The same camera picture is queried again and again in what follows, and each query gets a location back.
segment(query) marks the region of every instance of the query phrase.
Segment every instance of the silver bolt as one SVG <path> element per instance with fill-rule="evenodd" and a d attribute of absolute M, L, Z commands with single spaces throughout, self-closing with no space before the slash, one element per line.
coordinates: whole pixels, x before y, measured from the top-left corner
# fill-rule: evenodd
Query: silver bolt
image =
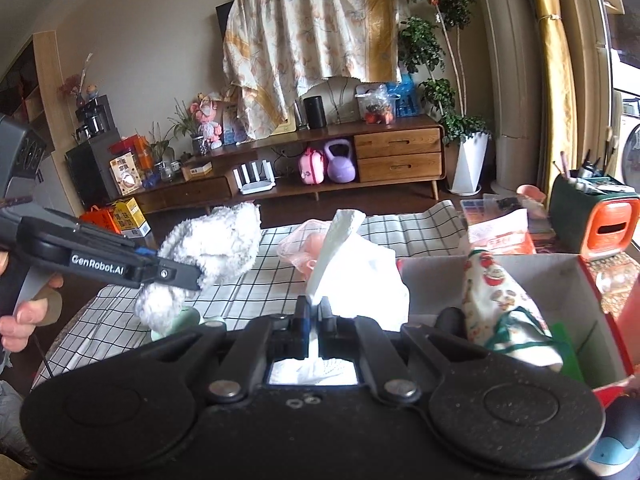
<path fill-rule="evenodd" d="M 305 403 L 302 402 L 302 400 L 300 400 L 300 399 L 287 399 L 285 404 L 287 406 L 289 406 L 293 410 L 298 410 L 298 409 L 302 408 L 302 406 L 305 405 Z"/>
<path fill-rule="evenodd" d="M 209 391 L 219 397 L 235 397 L 240 393 L 240 384 L 235 381 L 226 381 L 224 379 L 213 381 L 209 385 Z"/>
<path fill-rule="evenodd" d="M 387 393 L 405 399 L 411 397 L 418 389 L 413 381 L 407 379 L 391 379 L 385 383 Z"/>

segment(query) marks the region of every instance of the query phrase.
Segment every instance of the wooden tv cabinet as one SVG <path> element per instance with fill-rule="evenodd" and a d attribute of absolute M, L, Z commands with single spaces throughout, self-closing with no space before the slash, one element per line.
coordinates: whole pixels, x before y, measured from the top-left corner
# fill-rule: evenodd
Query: wooden tv cabinet
<path fill-rule="evenodd" d="M 427 116 L 401 118 L 395 124 L 354 122 L 334 124 L 317 130 L 300 130 L 239 146 L 223 146 L 214 154 L 195 157 L 195 162 L 211 161 L 213 171 L 189 180 L 161 183 L 135 196 L 145 214 L 187 207 L 208 207 L 245 200 L 263 200 L 279 196 L 315 194 L 355 187 L 384 186 L 431 181 L 434 199 L 438 199 L 436 181 L 445 176 L 442 127 Z M 327 178 L 322 184 L 307 186 L 297 175 L 279 177 L 268 191 L 243 195 L 238 191 L 232 169 L 258 158 L 257 150 L 294 142 L 315 142 L 335 138 L 351 139 L 358 174 L 347 184 L 334 184 Z"/>

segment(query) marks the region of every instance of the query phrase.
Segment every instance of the wall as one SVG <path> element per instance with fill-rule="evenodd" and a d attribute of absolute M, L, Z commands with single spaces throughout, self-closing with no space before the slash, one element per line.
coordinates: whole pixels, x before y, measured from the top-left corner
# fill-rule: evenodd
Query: wall
<path fill-rule="evenodd" d="M 189 103 L 199 91 L 223 87 L 215 7 L 228 1 L 89 0 L 57 28 L 62 72 L 79 72 L 87 53 L 93 52 L 87 82 L 108 95 L 120 134 L 143 134 L 152 121 L 159 121 L 166 131 L 174 98 Z M 469 113 L 482 114 L 491 123 L 491 73 L 479 7 L 474 7 L 474 20 L 462 33 L 462 51 Z M 343 85 L 344 79 L 332 82 L 336 100 Z M 353 81 L 350 89 L 353 94 Z M 188 139 L 172 146 L 178 155 L 190 149 Z"/>

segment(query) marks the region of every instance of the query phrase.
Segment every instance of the dark wood floor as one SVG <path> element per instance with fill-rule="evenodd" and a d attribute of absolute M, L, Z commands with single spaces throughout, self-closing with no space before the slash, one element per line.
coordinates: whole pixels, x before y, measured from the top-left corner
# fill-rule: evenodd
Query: dark wood floor
<path fill-rule="evenodd" d="M 440 200 L 453 200 L 457 205 L 460 197 L 446 193 L 441 186 Z M 337 209 L 359 209 L 370 216 L 421 212 L 435 203 L 431 195 L 431 185 L 427 182 L 330 191 L 321 193 L 318 202 L 310 194 L 263 200 L 259 205 L 262 227 L 269 228 L 298 224 L 310 218 L 330 220 Z M 204 213 L 204 209 L 200 208 L 182 209 L 151 214 L 147 219 L 156 241 L 161 242 L 176 224 Z M 95 297 L 102 286 L 104 285 L 101 283 L 77 276 L 65 277 L 65 285 L 60 290 L 63 298 L 60 320 L 54 325 L 36 329 L 36 336 L 44 351 L 49 349 L 60 330 L 83 305 Z M 14 367 L 6 368 L 0 379 L 8 381 L 18 392 L 25 395 L 41 362 L 33 338 L 23 352 L 12 355 L 12 362 Z"/>

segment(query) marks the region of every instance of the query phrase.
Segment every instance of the white router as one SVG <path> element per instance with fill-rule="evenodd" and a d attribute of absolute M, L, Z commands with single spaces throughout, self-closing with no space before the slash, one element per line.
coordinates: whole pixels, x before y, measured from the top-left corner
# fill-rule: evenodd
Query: white router
<path fill-rule="evenodd" d="M 258 161 L 254 160 L 250 162 L 251 170 L 254 174 L 254 179 L 251 180 L 249 177 L 249 170 L 247 169 L 246 164 L 242 164 L 240 166 L 240 170 L 242 170 L 243 179 L 240 177 L 240 172 L 238 168 L 234 169 L 234 177 L 236 178 L 236 184 L 238 184 L 238 189 L 240 193 L 243 195 L 249 195 L 251 193 L 260 193 L 261 191 L 268 191 L 272 187 L 276 185 L 276 179 L 273 176 L 273 168 L 271 167 L 271 163 L 268 160 L 262 161 L 262 169 L 264 170 L 264 174 L 267 177 L 267 180 L 260 180 L 260 174 L 258 173 Z"/>

